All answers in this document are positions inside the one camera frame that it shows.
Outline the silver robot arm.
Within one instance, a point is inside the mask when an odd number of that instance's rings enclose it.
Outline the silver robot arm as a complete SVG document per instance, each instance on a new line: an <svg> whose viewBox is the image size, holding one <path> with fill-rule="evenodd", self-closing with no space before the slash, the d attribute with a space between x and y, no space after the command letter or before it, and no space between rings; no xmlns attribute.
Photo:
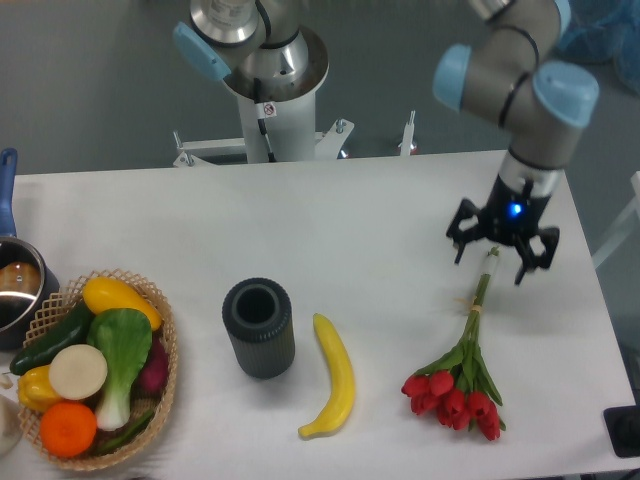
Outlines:
<svg viewBox="0 0 640 480"><path fill-rule="evenodd" d="M434 73L434 97L511 134L483 207L463 200L447 229L458 250L481 239L515 249L520 271L548 269L560 233L540 218L599 96L583 68L549 59L571 20L565 1L475 1L489 27L480 48L451 46ZM200 75L236 97L247 159L294 162L336 153L316 136L315 95L329 67L321 39L295 1L194 1L173 40Z"/></svg>

